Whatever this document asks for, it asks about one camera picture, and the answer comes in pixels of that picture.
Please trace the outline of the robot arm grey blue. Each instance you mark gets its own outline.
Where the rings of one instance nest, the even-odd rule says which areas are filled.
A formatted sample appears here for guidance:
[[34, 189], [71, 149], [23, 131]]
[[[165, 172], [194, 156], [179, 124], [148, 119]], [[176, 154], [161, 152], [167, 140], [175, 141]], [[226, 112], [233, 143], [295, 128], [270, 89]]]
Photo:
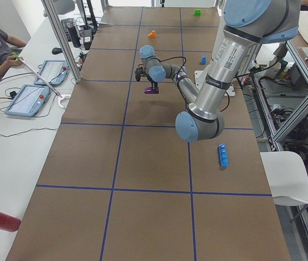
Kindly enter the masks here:
[[176, 83], [187, 108], [175, 119], [175, 128], [187, 142], [213, 139], [221, 134], [224, 120], [218, 106], [239, 71], [249, 49], [256, 44], [290, 40], [297, 35], [300, 1], [226, 1], [224, 23], [219, 25], [221, 44], [206, 69], [201, 87], [185, 73], [183, 66], [167, 64], [154, 48], [140, 48], [142, 65], [135, 78], [147, 77], [151, 88], [147, 94], [158, 93], [158, 83], [171, 79]]

